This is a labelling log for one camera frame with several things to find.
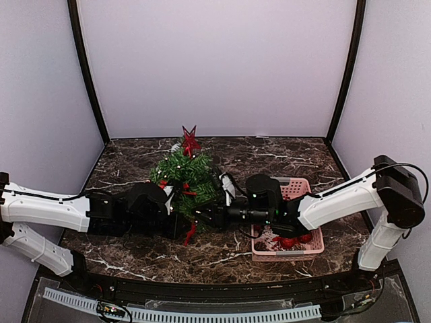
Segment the red reindeer ornament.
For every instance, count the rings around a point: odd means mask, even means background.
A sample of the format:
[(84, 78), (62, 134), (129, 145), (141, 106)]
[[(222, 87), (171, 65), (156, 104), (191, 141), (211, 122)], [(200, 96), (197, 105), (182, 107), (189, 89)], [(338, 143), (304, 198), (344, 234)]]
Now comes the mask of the red reindeer ornament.
[(186, 237), (185, 237), (183, 246), (189, 246), (191, 244), (191, 242), (193, 241), (193, 238), (194, 238), (195, 234), (197, 233), (198, 227), (199, 227), (199, 221), (198, 220), (194, 220), (191, 223), (190, 230), (186, 233)]

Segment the small green christmas tree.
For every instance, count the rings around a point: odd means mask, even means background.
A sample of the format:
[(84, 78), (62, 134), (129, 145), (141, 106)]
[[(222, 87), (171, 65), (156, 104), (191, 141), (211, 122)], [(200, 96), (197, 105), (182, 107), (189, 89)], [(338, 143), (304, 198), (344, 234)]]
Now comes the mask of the small green christmas tree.
[(173, 208), (184, 215), (189, 221), (194, 221), (192, 210), (210, 203), (219, 197), (214, 188), (211, 173), (212, 159), (205, 153), (198, 153), (193, 159), (183, 155), (183, 148), (171, 151), (150, 170), (150, 180), (159, 184), (161, 180), (179, 180), (187, 183), (197, 196), (180, 194), (174, 199)]

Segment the pink plastic basket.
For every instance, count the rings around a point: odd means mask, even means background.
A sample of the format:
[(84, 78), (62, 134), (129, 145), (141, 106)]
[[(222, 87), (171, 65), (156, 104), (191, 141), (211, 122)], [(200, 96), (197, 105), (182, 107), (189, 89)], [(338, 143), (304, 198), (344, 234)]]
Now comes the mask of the pink plastic basket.
[[(276, 177), (275, 179), (280, 184), (281, 195), (284, 202), (291, 202), (294, 199), (300, 198), (311, 192), (308, 180), (305, 178)], [(255, 240), (261, 236), (262, 231), (266, 226), (269, 226), (276, 236), (280, 236), (283, 238), (297, 238), (305, 234), (312, 234), (312, 241), (306, 245), (304, 250), (255, 250)], [(318, 228), (308, 231), (307, 229), (300, 227), (294, 219), (287, 222), (287, 230), (282, 230), (280, 227), (274, 225), (252, 225), (251, 235), (252, 260), (255, 262), (307, 261), (314, 259), (316, 255), (322, 253), (325, 250), (323, 233), (321, 229)]]

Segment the red glitter star topper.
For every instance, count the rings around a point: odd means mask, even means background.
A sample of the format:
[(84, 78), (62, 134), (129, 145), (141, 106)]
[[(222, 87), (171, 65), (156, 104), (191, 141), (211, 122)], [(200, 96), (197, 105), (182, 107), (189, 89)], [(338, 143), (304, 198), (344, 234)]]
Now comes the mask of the red glitter star topper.
[(190, 131), (185, 126), (182, 126), (182, 129), (184, 137), (181, 144), (181, 147), (184, 149), (183, 155), (188, 156), (189, 159), (193, 159), (195, 156), (194, 151), (201, 149), (200, 144), (198, 144), (195, 138), (197, 126), (195, 125)]

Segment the red ribbon bow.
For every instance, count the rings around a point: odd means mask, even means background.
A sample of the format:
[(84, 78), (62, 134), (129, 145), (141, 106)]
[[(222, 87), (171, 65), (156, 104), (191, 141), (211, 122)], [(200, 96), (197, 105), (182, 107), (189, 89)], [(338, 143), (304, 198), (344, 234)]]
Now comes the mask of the red ribbon bow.
[(196, 192), (192, 192), (187, 183), (182, 183), (179, 180), (161, 180), (159, 187), (167, 194), (168, 197), (183, 194), (187, 196), (197, 196)]

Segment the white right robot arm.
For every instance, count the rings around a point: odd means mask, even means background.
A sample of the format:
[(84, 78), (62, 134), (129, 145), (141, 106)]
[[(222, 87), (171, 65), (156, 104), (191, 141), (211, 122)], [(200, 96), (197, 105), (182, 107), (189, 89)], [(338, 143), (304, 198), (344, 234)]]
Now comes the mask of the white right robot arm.
[(228, 174), (218, 176), (224, 197), (195, 207), (192, 214), (201, 223), (222, 228), (231, 223), (268, 225), (283, 238), (299, 238), (320, 226), (353, 213), (380, 209), (381, 216), (370, 237), (360, 247), (356, 266), (343, 278), (351, 292), (361, 290), (403, 234), (425, 218), (424, 201), (411, 164), (397, 163), (380, 155), (360, 175), (318, 194), (307, 192), (284, 200), (277, 178), (255, 174), (246, 179), (243, 199), (234, 197)]

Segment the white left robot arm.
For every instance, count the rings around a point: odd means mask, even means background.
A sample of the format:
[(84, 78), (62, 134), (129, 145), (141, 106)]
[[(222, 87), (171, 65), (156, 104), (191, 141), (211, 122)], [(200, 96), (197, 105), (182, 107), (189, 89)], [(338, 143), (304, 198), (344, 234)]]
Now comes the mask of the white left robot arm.
[(30, 223), (71, 229), (97, 236), (175, 234), (173, 202), (183, 186), (176, 180), (138, 182), (118, 194), (86, 190), (77, 195), (31, 190), (1, 173), (1, 244), (50, 269), (80, 293), (95, 288), (81, 253), (62, 248), (29, 227)]

